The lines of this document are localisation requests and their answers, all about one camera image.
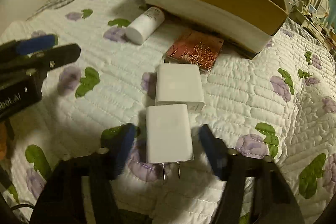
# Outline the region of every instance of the round mirror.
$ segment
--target round mirror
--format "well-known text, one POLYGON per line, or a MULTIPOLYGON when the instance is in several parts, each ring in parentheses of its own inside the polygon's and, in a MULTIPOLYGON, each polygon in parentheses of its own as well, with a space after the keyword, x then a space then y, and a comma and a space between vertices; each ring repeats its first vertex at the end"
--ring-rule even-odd
POLYGON ((311 0, 310 4, 316 9, 316 13, 314 16, 317 18, 323 18, 325 13, 329 9, 329 1, 328 0, 311 0))

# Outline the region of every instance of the orange object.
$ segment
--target orange object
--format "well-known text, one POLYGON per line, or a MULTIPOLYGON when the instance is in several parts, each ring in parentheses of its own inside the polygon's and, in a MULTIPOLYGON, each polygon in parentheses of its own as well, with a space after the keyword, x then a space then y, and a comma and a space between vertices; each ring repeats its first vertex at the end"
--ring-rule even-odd
POLYGON ((202 32, 188 30, 169 48, 166 55, 180 63, 198 65, 209 72, 215 64, 223 39, 202 32))
POLYGON ((0 123, 0 160, 3 160, 7 153, 7 129, 5 122, 0 123))

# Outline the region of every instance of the screw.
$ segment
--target screw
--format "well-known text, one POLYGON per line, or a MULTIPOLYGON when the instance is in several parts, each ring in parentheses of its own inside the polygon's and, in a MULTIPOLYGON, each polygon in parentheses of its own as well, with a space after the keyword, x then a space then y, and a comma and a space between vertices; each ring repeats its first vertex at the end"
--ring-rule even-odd
POLYGON ((40 52, 36 55, 37 58, 42 58, 44 56, 44 53, 43 52, 40 52))
POLYGON ((32 76, 36 73, 36 69, 28 69, 26 70, 26 75, 32 76))
POLYGON ((229 148, 229 149, 227 150, 227 153, 228 153, 229 155, 233 155, 233 156, 238 156, 238 155, 239 155, 238 151, 235 150, 234 148, 229 148))
POLYGON ((102 155, 108 153, 110 150, 107 147, 101 147, 97 150, 97 153, 102 155))
POLYGON ((266 162, 272 162, 273 161, 273 159, 268 155, 264 156, 263 160, 266 161, 266 162))

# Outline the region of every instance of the green leaf pattern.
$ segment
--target green leaf pattern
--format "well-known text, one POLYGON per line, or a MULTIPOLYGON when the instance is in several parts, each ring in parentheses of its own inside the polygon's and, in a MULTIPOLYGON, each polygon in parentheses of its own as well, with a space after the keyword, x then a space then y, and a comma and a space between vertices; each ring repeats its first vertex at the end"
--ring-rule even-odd
POLYGON ((238 224, 249 224, 250 213, 246 213, 240 217, 238 224))
POLYGON ((319 154, 306 166, 299 176, 299 193, 305 199, 313 197, 317 190, 317 179, 323 176, 323 165, 326 161, 324 153, 319 154))
POLYGON ((304 56, 306 58, 306 62, 308 63, 308 65, 311 65, 311 56, 312 56, 311 51, 306 52, 304 56))
POLYGON ((100 82, 99 73, 92 67, 85 69, 85 77, 80 79, 80 85, 75 92, 75 97, 83 97, 88 91, 93 90, 100 82))
POLYGON ((32 144, 26 148, 25 154, 27 161, 34 164, 34 170, 40 171, 41 176, 47 180, 51 176, 51 168, 42 149, 32 144))
POLYGON ((82 10, 82 13, 83 13, 82 18, 86 19, 86 18, 88 18, 89 16, 92 15, 93 10, 91 10, 91 9, 84 9, 84 10, 82 10))
POLYGON ((300 69, 297 71, 297 73, 298 73, 298 75, 299 75, 300 78, 305 78, 305 79, 307 79, 308 77, 313 76, 313 75, 309 74, 308 72, 302 71, 300 69))
POLYGON ((121 27, 127 27, 131 22, 124 18, 116 18, 115 20, 110 20, 107 25, 108 26, 114 26, 117 25, 119 28, 121 27))
POLYGON ((264 143, 268 145, 269 155, 275 158, 278 153, 279 139, 275 134, 274 127, 265 122, 259 122, 255 126, 255 129, 266 136, 264 143))
POLYGON ((278 72, 285 79, 285 83, 288 85, 290 93, 294 95, 294 83, 293 83, 291 75, 286 70, 281 69, 281 68, 278 69, 278 72))
MULTIPOLYGON (((118 127, 112 127, 112 128, 108 128, 105 129, 100 136, 100 145, 103 147, 103 144, 105 143, 105 141, 108 141, 110 139, 112 139, 113 137, 115 137, 116 135, 118 135, 121 131, 121 129, 123 128, 124 124, 118 127)), ((136 136, 138 137, 141 134, 141 130, 139 127, 136 127, 136 136)))
POLYGON ((11 186, 8 187, 7 190, 13 196, 14 200, 16 201, 16 203, 20 204, 19 195, 17 194, 15 186, 12 184, 11 186))

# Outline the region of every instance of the white quilt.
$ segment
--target white quilt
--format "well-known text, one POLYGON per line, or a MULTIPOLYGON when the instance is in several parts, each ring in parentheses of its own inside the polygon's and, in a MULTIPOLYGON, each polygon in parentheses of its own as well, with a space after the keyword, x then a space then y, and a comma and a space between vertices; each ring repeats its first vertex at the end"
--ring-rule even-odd
MULTIPOLYGON (((140 3, 75 0, 60 9, 45 10, 30 21, 14 22, 1 36, 4 43, 29 38, 37 31, 55 33, 59 45, 77 43, 82 49, 69 70, 87 78, 97 79, 99 74, 98 84, 85 90, 79 87, 80 76, 62 87, 64 68, 49 72, 42 101, 10 119, 15 133, 10 172, 20 202, 36 202, 44 183, 42 173, 47 173, 28 162, 31 145, 41 148, 53 169, 64 154, 78 157, 97 150, 105 129, 132 122, 142 131, 134 149, 141 146, 145 110, 154 104, 152 91, 147 94, 155 86, 149 75, 163 62, 164 53, 184 27, 166 21, 141 46, 105 38, 115 35, 118 40, 115 32, 104 37, 111 28, 109 21, 132 21, 140 15, 140 3), (85 19, 78 14, 66 17, 83 9, 93 13, 85 19)), ((211 73, 202 75, 202 84, 205 106, 201 113, 189 115, 195 160, 180 164, 180 180, 176 166, 171 165, 164 181, 158 179, 159 167, 141 162, 140 152, 133 150, 123 174, 112 182, 119 208, 149 215, 152 223, 209 223, 224 186, 212 175, 197 140, 198 127, 209 124, 216 137, 244 155, 273 155, 306 223, 313 223, 336 190, 336 75, 329 53, 281 29, 253 60, 224 45, 211 73), (300 78, 298 70, 307 73, 307 79, 300 78)), ((251 195, 248 182, 242 215, 249 211, 251 195)), ((30 209, 22 211, 31 214, 30 209)))

